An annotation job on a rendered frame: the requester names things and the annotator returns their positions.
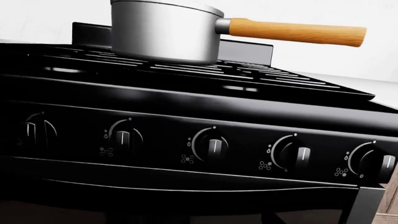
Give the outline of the wooden cabinet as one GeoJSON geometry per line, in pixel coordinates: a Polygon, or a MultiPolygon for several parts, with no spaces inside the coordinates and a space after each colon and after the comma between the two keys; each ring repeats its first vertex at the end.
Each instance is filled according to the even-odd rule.
{"type": "Polygon", "coordinates": [[[372,224],[398,224],[398,165],[388,184],[372,224]]]}

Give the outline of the black stove knob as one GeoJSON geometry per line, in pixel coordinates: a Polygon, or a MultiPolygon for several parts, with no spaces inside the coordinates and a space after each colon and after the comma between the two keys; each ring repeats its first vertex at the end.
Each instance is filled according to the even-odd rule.
{"type": "Polygon", "coordinates": [[[309,164],[311,152],[305,145],[289,143],[280,153],[282,167],[287,170],[305,169],[309,164]]]}
{"type": "Polygon", "coordinates": [[[133,151],[135,145],[135,134],[133,131],[116,131],[111,143],[115,151],[133,151]]]}
{"type": "Polygon", "coordinates": [[[49,150],[57,140],[57,130],[44,113],[30,115],[20,125],[22,147],[40,151],[49,150]]]}
{"type": "Polygon", "coordinates": [[[225,158],[229,145],[225,138],[204,138],[198,143],[198,156],[201,160],[216,161],[225,158]]]}
{"type": "Polygon", "coordinates": [[[367,152],[359,162],[359,171],[367,179],[383,182],[392,174],[396,157],[379,151],[367,152]]]}

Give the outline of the black stove grate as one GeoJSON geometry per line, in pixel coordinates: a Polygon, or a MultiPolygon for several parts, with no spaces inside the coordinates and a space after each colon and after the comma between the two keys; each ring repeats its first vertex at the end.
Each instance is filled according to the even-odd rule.
{"type": "Polygon", "coordinates": [[[0,68],[59,80],[250,98],[371,100],[373,94],[249,63],[171,65],[120,57],[106,48],[0,43],[0,68]]]}

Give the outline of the white countertop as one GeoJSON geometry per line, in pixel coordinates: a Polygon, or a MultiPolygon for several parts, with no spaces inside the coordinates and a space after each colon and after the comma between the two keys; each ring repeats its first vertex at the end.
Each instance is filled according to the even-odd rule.
{"type": "Polygon", "coordinates": [[[324,82],[334,83],[358,91],[372,93],[375,95],[373,102],[388,106],[398,110],[398,83],[384,82],[377,80],[366,80],[362,78],[349,78],[341,76],[331,76],[307,72],[294,72],[324,82]]]}

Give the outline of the black gas stove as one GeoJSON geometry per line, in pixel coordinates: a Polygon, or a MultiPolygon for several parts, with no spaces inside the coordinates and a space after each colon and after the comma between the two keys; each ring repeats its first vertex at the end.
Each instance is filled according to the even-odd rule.
{"type": "MultiPolygon", "coordinates": [[[[111,28],[74,22],[71,45],[110,47],[111,28]]],[[[219,61],[271,66],[273,46],[222,40],[219,61]]],[[[169,192],[33,179],[0,171],[0,204],[20,201],[91,210],[106,224],[194,224],[194,218],[286,224],[279,212],[333,212],[336,224],[371,224],[398,165],[398,110],[371,100],[250,98],[107,85],[24,75],[0,68],[0,156],[111,164],[356,185],[255,192],[169,192]],[[20,125],[44,113],[57,130],[49,150],[26,149],[20,125]],[[134,150],[115,151],[116,131],[133,131],[134,150]],[[222,160],[201,160],[198,143],[225,138],[222,160]],[[289,143],[311,149],[302,170],[282,167],[289,143]],[[360,174],[370,151],[396,157],[383,182],[360,174]]]]}

